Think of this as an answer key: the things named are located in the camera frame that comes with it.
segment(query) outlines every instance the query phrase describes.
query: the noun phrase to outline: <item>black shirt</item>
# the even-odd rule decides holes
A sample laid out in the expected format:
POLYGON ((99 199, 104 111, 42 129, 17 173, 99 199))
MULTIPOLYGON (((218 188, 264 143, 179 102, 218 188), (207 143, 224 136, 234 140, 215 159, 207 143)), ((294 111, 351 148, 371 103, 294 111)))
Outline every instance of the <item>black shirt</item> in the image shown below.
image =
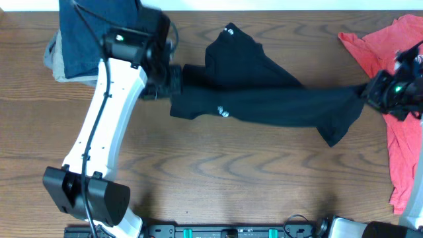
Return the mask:
POLYGON ((230 23, 206 49, 206 66, 185 65, 171 116, 233 116, 275 126, 317 127, 334 146, 360 117, 365 85, 306 89, 266 57, 262 45, 230 23))

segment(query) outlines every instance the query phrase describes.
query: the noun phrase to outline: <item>black cable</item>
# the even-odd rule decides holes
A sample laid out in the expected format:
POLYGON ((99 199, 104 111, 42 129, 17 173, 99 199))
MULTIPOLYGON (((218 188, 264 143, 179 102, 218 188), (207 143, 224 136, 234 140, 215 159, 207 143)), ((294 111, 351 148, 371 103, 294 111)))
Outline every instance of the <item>black cable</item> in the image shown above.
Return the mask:
POLYGON ((99 20, 102 20, 105 23, 108 23, 111 26, 114 26, 114 27, 119 28, 119 29, 122 29, 122 30, 127 30, 127 31, 130 31, 130 32, 134 32, 136 34, 142 34, 144 36, 152 36, 152 34, 150 34, 150 33, 142 32, 142 31, 134 30, 134 29, 130 29, 130 28, 126 28, 126 27, 120 26, 118 23, 115 23, 115 22, 112 22, 110 20, 107 20, 106 18, 104 18, 104 17, 102 17, 102 16, 100 16, 100 15, 98 15, 98 14, 96 14, 96 13, 94 13, 94 12, 92 12, 92 11, 86 9, 86 8, 84 8, 79 3, 77 3, 75 0, 73 0, 73 4, 76 5, 79 10, 82 10, 82 11, 84 11, 84 12, 92 15, 93 17, 95 17, 95 18, 97 18, 99 20))
POLYGON ((141 3, 141 0, 135 0, 135 6, 137 7, 137 11, 139 11, 139 9, 142 9, 143 4, 141 3))
POLYGON ((178 34, 178 29, 176 29, 176 25, 173 23, 173 22, 171 22, 171 27, 173 28, 173 31, 174 31, 174 37, 175 37, 175 43, 174 43, 174 46, 173 46, 173 48, 171 49, 171 54, 173 54, 174 52, 175 52, 175 50, 176 50, 176 48, 178 47, 178 45, 179 45, 179 34, 178 34))
MULTIPOLYGON (((309 225, 312 225, 311 222, 307 218, 305 218, 305 216, 303 216, 303 215, 295 214, 295 215, 290 216, 284 223, 284 233, 290 238, 294 238, 294 237, 292 237, 292 235, 290 235, 289 232, 286 232, 285 227, 286 227, 286 223, 288 223, 292 218, 304 218, 304 220, 306 220, 309 225)), ((306 236, 304 238, 312 237, 313 233, 314 233, 314 229, 311 230, 311 234, 309 236, 306 236)))
POLYGON ((92 217, 92 214, 91 214, 91 210, 89 208, 89 202, 88 202, 88 196, 87 196, 87 184, 86 184, 86 178, 87 178, 87 161, 89 160, 88 154, 89 154, 89 151, 91 149, 91 142, 93 141, 95 131, 97 129, 98 123, 100 122, 100 118, 101 118, 101 115, 103 113, 104 107, 106 106, 107 99, 109 98, 109 92, 110 92, 110 66, 109 66, 108 58, 106 57, 106 54, 104 52, 104 49, 102 48, 102 46, 100 44, 100 41, 96 37, 94 31, 88 25, 88 22, 85 20, 84 16, 81 14, 81 10, 80 9, 82 9, 82 7, 78 3, 76 3, 75 1, 73 1, 73 7, 74 7, 75 11, 77 12, 78 16, 84 22, 85 26, 87 27, 87 29, 90 32, 90 34, 92 35, 92 37, 95 39, 95 42, 96 42, 96 44, 98 45, 98 47, 100 49, 100 56, 104 60, 104 66, 106 68, 106 81, 107 81, 106 91, 104 92, 103 101, 101 103, 100 109, 98 110, 98 114, 97 114, 97 117, 95 118, 95 122, 93 124, 93 128, 91 129, 91 133, 90 133, 90 135, 88 137, 87 145, 85 146, 85 150, 84 150, 84 154, 82 154, 83 161, 82 161, 82 171, 81 171, 81 194, 82 194, 82 197, 83 197, 85 212, 87 213, 87 219, 88 219, 88 222, 90 224, 92 236, 94 238, 98 238, 97 232, 96 232, 96 229, 95 229, 95 225, 94 225, 94 222, 93 222, 93 217, 92 217))
POLYGON ((100 16, 100 15, 98 15, 98 14, 96 14, 96 13, 94 13, 94 12, 92 12, 92 11, 86 9, 86 8, 84 8, 79 3, 77 3, 75 0, 73 0, 73 4, 74 4, 74 6, 76 5, 76 7, 78 7, 79 10, 82 10, 82 11, 84 11, 84 12, 86 12, 86 13, 88 13, 88 14, 96 17, 96 18, 98 18, 98 19, 104 21, 105 23, 108 23, 108 24, 110 24, 112 26, 116 26, 116 27, 122 27, 118 23, 115 23, 115 22, 112 22, 110 20, 107 20, 106 18, 104 18, 104 17, 102 17, 102 16, 100 16))

